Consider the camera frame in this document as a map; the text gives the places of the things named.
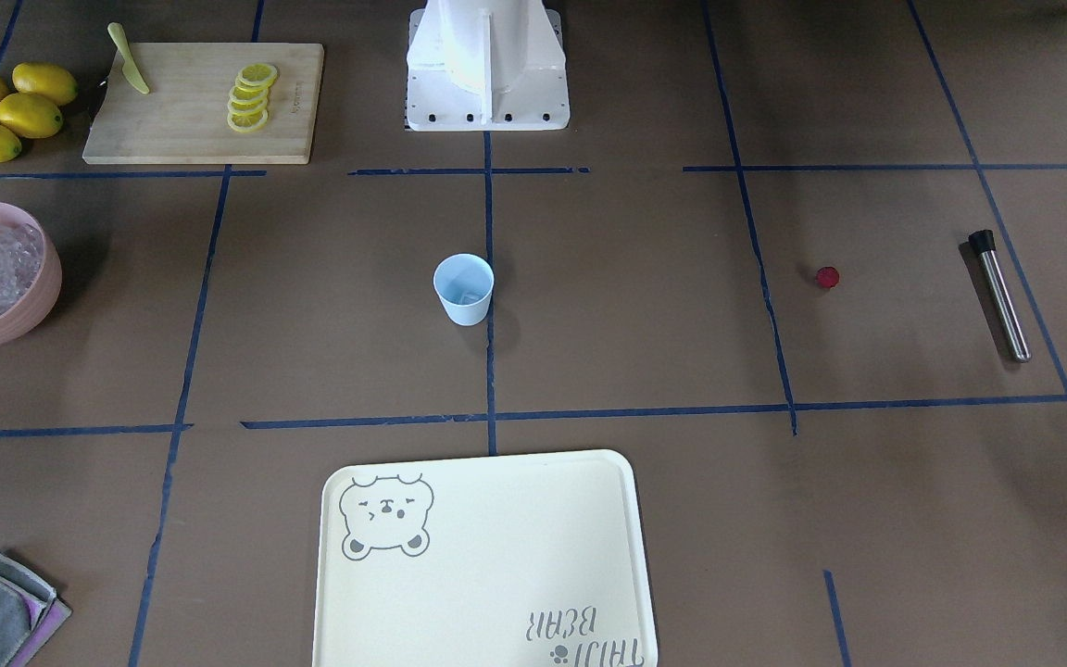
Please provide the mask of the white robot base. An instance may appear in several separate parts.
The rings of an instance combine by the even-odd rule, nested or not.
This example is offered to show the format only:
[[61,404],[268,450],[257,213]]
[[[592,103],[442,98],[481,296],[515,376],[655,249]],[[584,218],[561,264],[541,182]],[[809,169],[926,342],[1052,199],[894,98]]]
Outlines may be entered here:
[[542,1],[428,1],[408,21],[414,132],[539,132],[571,120],[558,11]]

